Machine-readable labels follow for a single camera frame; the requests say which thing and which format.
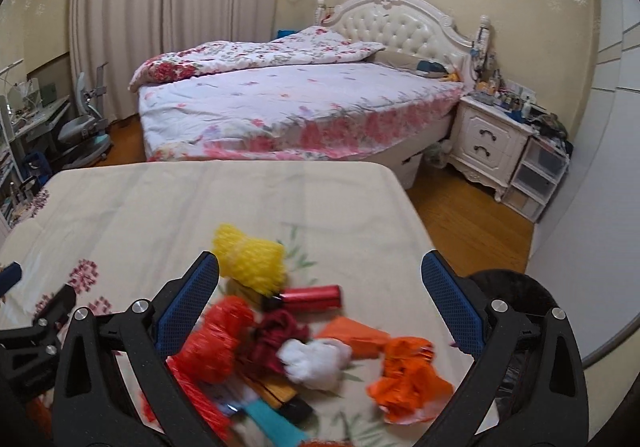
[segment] wooden floor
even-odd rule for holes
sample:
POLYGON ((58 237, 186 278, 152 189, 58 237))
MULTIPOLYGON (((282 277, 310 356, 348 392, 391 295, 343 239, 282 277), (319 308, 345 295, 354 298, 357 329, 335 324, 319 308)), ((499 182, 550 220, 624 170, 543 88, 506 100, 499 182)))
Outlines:
MULTIPOLYGON (((132 117, 111 127, 114 146, 98 166, 145 161, 142 127, 132 117)), ((434 245, 459 275, 486 268, 524 272, 533 224, 494 201, 492 191, 471 184, 453 167, 424 164, 407 191, 434 245)))

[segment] red bottle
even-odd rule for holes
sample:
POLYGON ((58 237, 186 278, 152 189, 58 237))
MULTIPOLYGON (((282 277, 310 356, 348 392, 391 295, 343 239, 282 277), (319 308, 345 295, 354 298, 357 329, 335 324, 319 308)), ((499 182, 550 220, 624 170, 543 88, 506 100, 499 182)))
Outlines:
POLYGON ((284 308, 292 313, 312 313, 342 308, 342 292, 337 285, 289 288, 262 299, 265 312, 284 308))

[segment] white carved headboard frame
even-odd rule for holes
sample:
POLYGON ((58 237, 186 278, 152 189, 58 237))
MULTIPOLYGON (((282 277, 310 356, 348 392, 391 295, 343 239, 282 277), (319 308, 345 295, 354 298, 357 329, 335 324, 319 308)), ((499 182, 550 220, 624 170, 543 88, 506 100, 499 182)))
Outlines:
MULTIPOLYGON (((350 40, 380 42, 402 53, 453 64, 463 82, 473 86, 477 77, 470 54, 474 42, 460 35, 453 18, 434 5, 424 0, 348 0, 322 21, 325 8, 324 0, 318 0, 316 24, 321 22, 350 40)), ((483 37, 476 49, 484 57, 489 45, 487 16, 481 17, 480 27, 483 37)))

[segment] silver bolt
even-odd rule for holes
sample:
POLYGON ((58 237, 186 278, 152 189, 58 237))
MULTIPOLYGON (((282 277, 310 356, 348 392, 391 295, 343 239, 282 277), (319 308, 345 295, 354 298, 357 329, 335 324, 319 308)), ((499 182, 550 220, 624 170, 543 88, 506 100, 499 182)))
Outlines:
POLYGON ((500 313, 505 313, 509 309, 509 305, 505 301, 496 299, 491 302, 491 308, 500 313))
POLYGON ((81 321, 86 319, 87 315, 89 315, 89 308, 78 308, 76 313, 74 313, 74 319, 76 321, 81 321))
POLYGON ((133 313, 144 313, 149 309, 149 301, 145 301, 144 299, 140 299, 139 301, 135 301, 131 306, 133 313))
POLYGON ((553 308, 551 310, 551 315, 553 315, 556 319, 561 321, 562 319, 566 319, 566 313, 562 308, 553 308))

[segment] gray chair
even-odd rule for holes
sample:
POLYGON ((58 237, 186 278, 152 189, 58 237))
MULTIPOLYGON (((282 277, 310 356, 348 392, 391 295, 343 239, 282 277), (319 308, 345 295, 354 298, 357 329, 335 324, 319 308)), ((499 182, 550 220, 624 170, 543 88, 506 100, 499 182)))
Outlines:
POLYGON ((76 106, 79 116, 65 123, 58 135, 58 140, 66 145, 73 146, 66 151, 66 169, 78 169, 89 167, 100 159, 107 158, 111 148, 111 138, 106 133, 109 121, 102 113, 102 97, 107 92, 104 86, 104 67, 96 70, 96 88, 86 91, 86 79, 81 73, 76 82, 76 106))

